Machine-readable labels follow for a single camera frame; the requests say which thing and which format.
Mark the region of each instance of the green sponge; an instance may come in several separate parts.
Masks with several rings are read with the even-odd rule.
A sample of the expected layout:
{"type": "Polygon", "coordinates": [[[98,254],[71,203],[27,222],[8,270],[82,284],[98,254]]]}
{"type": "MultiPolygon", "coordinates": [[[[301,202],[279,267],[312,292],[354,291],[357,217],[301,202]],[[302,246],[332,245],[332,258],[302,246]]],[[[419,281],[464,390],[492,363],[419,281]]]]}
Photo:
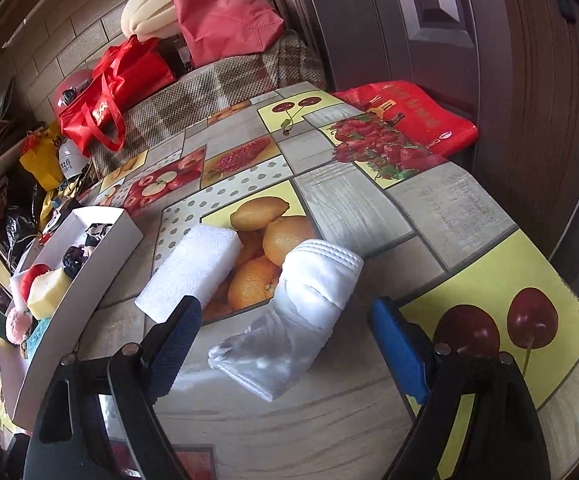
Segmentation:
{"type": "Polygon", "coordinates": [[[9,341],[7,339],[7,329],[5,328],[6,323],[7,323],[7,316],[5,316],[5,314],[3,314],[0,311],[0,339],[4,339],[5,341],[9,341]]]}

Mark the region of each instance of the door panel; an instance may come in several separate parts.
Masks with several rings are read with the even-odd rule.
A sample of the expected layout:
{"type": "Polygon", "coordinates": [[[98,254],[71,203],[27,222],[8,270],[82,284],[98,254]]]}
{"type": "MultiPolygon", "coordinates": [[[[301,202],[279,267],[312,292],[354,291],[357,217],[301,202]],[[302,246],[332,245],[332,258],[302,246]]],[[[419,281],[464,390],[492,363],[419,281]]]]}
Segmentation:
{"type": "Polygon", "coordinates": [[[399,0],[374,0],[385,42],[385,55],[389,67],[383,81],[411,81],[412,63],[409,38],[399,0]]]}
{"type": "Polygon", "coordinates": [[[345,90],[389,79],[373,0],[302,0],[332,86],[345,90]]]}
{"type": "Polygon", "coordinates": [[[413,82],[475,120],[478,56],[471,9],[463,1],[399,0],[413,82]]]}

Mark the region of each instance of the yellow bag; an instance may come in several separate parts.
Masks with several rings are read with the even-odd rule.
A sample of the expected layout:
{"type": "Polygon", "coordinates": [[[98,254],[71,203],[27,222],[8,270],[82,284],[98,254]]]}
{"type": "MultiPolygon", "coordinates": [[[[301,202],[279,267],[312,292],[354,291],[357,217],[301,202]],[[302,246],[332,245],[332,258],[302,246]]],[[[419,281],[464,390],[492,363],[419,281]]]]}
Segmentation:
{"type": "Polygon", "coordinates": [[[38,218],[38,230],[41,232],[45,230],[45,227],[47,227],[47,224],[51,220],[51,215],[54,212],[54,206],[51,201],[57,196],[58,192],[55,189],[47,191],[47,194],[45,195],[43,207],[40,210],[40,218],[38,218]]]}
{"type": "Polygon", "coordinates": [[[64,178],[56,155],[60,143],[60,128],[53,122],[42,133],[30,132],[22,145],[20,163],[45,191],[56,189],[64,178]]]}

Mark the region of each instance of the white towel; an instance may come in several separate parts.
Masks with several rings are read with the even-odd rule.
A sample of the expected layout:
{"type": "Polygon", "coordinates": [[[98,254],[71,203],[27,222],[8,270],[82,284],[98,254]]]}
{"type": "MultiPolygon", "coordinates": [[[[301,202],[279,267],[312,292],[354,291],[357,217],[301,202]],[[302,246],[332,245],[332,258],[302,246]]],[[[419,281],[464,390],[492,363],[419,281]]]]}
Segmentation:
{"type": "Polygon", "coordinates": [[[264,400],[280,397],[312,365],[332,335],[363,260],[323,240],[307,240],[285,258],[270,304],[244,333],[209,351],[218,368],[264,400]]]}
{"type": "Polygon", "coordinates": [[[229,272],[242,244],[236,231],[198,224],[191,228],[134,300],[157,323],[164,323],[185,296],[207,306],[229,272]]]}

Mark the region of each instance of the cardboard box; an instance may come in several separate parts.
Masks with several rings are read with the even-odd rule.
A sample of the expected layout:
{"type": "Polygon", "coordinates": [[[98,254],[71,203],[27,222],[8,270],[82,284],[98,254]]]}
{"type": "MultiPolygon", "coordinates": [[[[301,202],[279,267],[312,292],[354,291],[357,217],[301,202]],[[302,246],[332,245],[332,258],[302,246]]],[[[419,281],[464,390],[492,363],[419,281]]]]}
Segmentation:
{"type": "Polygon", "coordinates": [[[96,206],[76,209],[35,260],[26,258],[22,269],[32,264],[47,264],[57,269],[67,247],[75,244],[85,230],[96,223],[112,224],[112,227],[67,290],[32,361],[22,357],[19,347],[0,339],[0,378],[5,408],[14,424],[25,430],[34,429],[36,415],[60,359],[74,351],[105,291],[143,234],[123,209],[96,206]]]}

